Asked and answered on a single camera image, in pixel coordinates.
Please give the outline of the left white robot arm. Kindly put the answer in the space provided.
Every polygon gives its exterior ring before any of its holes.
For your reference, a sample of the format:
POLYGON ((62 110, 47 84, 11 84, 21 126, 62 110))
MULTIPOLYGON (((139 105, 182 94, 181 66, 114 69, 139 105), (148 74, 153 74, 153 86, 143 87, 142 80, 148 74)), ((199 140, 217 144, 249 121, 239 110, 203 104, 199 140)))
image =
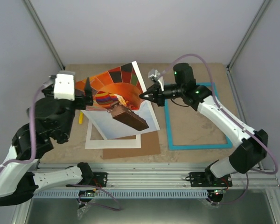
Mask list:
POLYGON ((75 111, 92 104, 89 80, 81 95, 75 94, 73 78, 69 81, 51 79, 37 90, 27 109, 29 123, 16 132, 0 164, 0 207, 24 203, 42 190, 92 183, 94 173, 86 162, 47 174, 32 171, 32 167, 54 148, 52 140, 58 144, 68 142, 75 111))

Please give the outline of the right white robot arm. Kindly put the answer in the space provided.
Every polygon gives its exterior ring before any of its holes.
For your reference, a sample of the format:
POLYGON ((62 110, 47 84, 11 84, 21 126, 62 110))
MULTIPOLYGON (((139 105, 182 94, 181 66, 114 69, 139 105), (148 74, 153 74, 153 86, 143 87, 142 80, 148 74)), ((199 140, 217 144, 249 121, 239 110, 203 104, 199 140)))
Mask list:
POLYGON ((173 66, 174 84, 164 84, 160 73, 151 70, 153 81, 140 98, 158 106, 164 106, 167 99, 181 98, 193 110, 208 118, 231 141, 235 151, 228 157, 210 164, 203 174, 208 186, 216 186, 222 178, 231 173, 245 174, 267 156, 265 150, 268 135, 264 130, 256 131, 227 110, 214 94, 214 85, 208 88, 197 84, 192 67, 187 63, 173 66))

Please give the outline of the teal wooden picture frame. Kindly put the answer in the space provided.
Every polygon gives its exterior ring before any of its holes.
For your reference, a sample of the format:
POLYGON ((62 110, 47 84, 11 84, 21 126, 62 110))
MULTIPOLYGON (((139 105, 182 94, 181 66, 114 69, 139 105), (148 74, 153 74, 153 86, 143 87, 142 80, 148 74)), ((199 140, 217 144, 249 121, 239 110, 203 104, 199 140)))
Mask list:
POLYGON ((226 143, 224 144, 198 144, 198 145, 174 145, 173 144, 173 136, 172 136, 172 128, 170 124, 170 114, 168 101, 165 101, 164 106, 165 111, 165 121, 166 121, 166 130, 167 130, 167 139, 168 139, 168 148, 170 151, 181 151, 181 150, 208 150, 208 149, 230 149, 232 148, 232 142, 225 135, 226 143))

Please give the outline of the yellow screwdriver tool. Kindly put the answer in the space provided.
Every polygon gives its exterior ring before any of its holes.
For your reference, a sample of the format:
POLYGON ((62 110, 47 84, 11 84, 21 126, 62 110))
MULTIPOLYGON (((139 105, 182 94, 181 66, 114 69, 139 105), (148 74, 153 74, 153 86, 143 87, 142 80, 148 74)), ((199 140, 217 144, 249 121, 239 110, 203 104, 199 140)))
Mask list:
POLYGON ((82 111, 80 111, 79 113, 79 117, 78 117, 78 123, 81 125, 83 123, 83 119, 84 119, 84 114, 82 111))

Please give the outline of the white photo mat board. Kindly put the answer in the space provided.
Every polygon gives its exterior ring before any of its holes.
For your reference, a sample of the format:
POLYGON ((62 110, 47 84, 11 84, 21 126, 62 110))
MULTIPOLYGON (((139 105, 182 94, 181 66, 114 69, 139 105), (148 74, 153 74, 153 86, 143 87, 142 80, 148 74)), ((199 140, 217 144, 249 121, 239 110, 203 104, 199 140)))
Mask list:
POLYGON ((85 149, 134 149, 141 148, 141 135, 135 135, 134 139, 119 140, 91 140, 93 124, 88 122, 85 140, 85 149))

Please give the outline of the hot air balloon photo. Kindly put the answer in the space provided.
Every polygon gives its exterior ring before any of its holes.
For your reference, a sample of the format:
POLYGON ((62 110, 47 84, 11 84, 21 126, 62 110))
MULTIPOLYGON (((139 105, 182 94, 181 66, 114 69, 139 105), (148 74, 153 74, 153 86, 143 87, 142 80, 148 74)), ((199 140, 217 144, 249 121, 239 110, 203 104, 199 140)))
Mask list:
POLYGON ((160 130, 151 102, 139 97, 147 88, 136 61, 78 81, 79 93, 84 93, 87 81, 93 105, 83 113, 104 140, 160 130))

